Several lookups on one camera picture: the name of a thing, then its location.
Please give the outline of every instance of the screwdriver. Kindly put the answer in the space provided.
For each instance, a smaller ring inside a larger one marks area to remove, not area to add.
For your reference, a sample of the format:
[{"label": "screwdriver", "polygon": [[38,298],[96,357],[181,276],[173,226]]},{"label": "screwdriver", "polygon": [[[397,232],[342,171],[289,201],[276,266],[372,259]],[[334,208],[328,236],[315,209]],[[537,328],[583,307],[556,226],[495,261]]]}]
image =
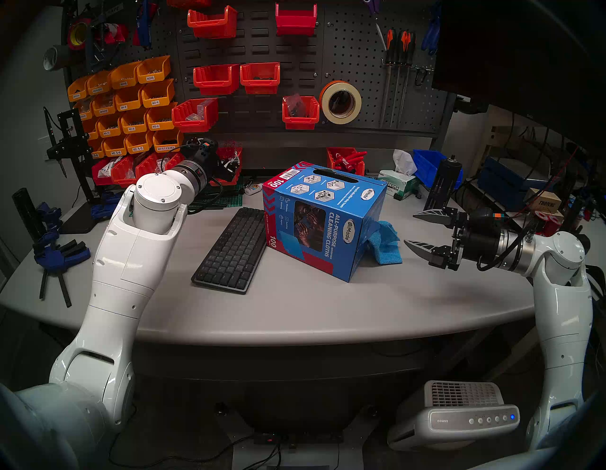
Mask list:
[{"label": "screwdriver", "polygon": [[410,75],[410,67],[413,65],[415,47],[416,47],[416,33],[413,31],[408,36],[408,47],[406,49],[406,54],[404,55],[404,66],[407,67],[407,70],[406,70],[406,80],[404,81],[404,91],[402,91],[402,99],[400,100],[400,111],[398,111],[397,128],[400,127],[400,120],[402,119],[402,110],[404,109],[404,99],[406,98],[406,89],[408,87],[408,76]]},{"label": "screwdriver", "polygon": [[396,79],[396,90],[394,91],[394,106],[391,107],[391,118],[389,119],[389,127],[393,124],[393,113],[396,110],[395,106],[395,98],[398,93],[398,88],[400,86],[400,71],[402,70],[402,64],[406,59],[406,51],[408,50],[408,44],[410,43],[410,35],[408,31],[400,31],[398,35],[398,42],[396,43],[396,53],[395,59],[396,64],[398,65],[398,78]]},{"label": "screwdriver", "polygon": [[381,120],[379,121],[379,129],[383,127],[383,119],[385,118],[385,108],[387,107],[387,95],[389,95],[389,84],[391,81],[391,66],[395,63],[396,55],[396,30],[390,29],[387,32],[387,51],[385,53],[385,67],[387,68],[387,78],[383,85],[383,102],[381,103]]}]

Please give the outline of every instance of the blue microfiber cloth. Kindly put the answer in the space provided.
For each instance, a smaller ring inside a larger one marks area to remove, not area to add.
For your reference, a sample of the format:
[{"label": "blue microfiber cloth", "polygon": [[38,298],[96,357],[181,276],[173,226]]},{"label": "blue microfiber cloth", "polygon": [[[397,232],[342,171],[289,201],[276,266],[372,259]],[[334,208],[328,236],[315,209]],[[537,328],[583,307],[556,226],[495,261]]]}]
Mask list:
[{"label": "blue microfiber cloth", "polygon": [[379,228],[368,238],[368,246],[379,264],[401,264],[398,233],[386,220],[379,220]]}]

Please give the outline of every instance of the pegboard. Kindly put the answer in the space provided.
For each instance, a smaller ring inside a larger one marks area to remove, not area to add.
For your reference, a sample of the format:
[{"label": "pegboard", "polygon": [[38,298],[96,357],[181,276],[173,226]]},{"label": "pegboard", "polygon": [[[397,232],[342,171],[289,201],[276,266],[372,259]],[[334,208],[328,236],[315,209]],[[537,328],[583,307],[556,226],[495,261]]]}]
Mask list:
[{"label": "pegboard", "polygon": [[[393,66],[384,125],[379,128],[381,101],[386,76],[381,59],[385,57],[376,31],[375,21],[361,2],[318,3],[315,34],[306,36],[276,36],[275,2],[230,2],[238,11],[235,38],[196,38],[187,26],[187,11],[168,7],[161,0],[158,14],[151,25],[152,46],[144,50],[132,44],[135,32],[135,10],[129,6],[115,21],[127,23],[128,41],[112,61],[112,67],[162,55],[171,56],[171,74],[175,79],[175,100],[183,102],[202,95],[193,85],[193,69],[212,64],[245,64],[251,62],[280,62],[281,81],[275,95],[247,95],[240,86],[232,95],[220,96],[219,120],[213,133],[229,132],[291,132],[282,122],[282,97],[300,93],[319,97],[322,88],[334,80],[353,84],[362,96],[362,110],[351,123],[338,126],[321,113],[316,131],[346,132],[365,129],[368,132],[394,132],[436,137],[440,132],[447,93],[431,87],[433,72],[429,71],[421,86],[415,85],[415,67],[433,70],[435,56],[421,51],[421,42],[428,27],[429,8],[408,11],[398,5],[395,11],[383,11],[378,21],[384,36],[389,28],[414,30],[417,49],[410,70],[401,125],[396,129],[399,104],[408,68],[401,67],[396,89],[398,67]],[[288,9],[310,10],[310,2],[288,2]],[[225,4],[215,2],[205,8],[208,14],[221,13]],[[391,111],[393,125],[390,129]]]}]

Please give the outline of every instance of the blue box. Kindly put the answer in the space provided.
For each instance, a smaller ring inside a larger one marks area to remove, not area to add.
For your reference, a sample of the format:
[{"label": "blue box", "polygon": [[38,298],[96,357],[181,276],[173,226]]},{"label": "blue box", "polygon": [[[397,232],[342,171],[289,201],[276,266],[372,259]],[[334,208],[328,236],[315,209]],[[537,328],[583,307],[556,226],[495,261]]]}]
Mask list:
[{"label": "blue box", "polygon": [[[413,161],[417,166],[415,176],[427,186],[427,189],[431,189],[433,186],[433,180],[436,179],[440,161],[445,158],[442,153],[435,150],[413,150]],[[456,179],[454,188],[459,189],[461,182],[463,182],[463,169],[459,172],[459,177]]]},{"label": "blue box", "polygon": [[386,191],[385,181],[297,163],[263,183],[267,244],[349,282]]}]

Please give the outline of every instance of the blue bin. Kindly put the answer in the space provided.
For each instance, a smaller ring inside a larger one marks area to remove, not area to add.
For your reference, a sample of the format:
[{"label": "blue bin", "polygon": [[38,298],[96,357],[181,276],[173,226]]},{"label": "blue bin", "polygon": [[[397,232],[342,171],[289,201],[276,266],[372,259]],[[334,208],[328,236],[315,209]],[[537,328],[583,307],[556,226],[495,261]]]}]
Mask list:
[{"label": "blue bin", "polygon": [[[444,155],[435,150],[413,150],[413,161],[415,162],[415,165],[417,165],[415,175],[425,186],[427,186],[427,189],[431,189],[433,186],[433,180],[436,179],[436,173],[438,172],[440,160],[445,158],[446,157]],[[459,172],[459,178],[456,179],[454,188],[459,189],[462,182],[463,169],[461,169]]]}]

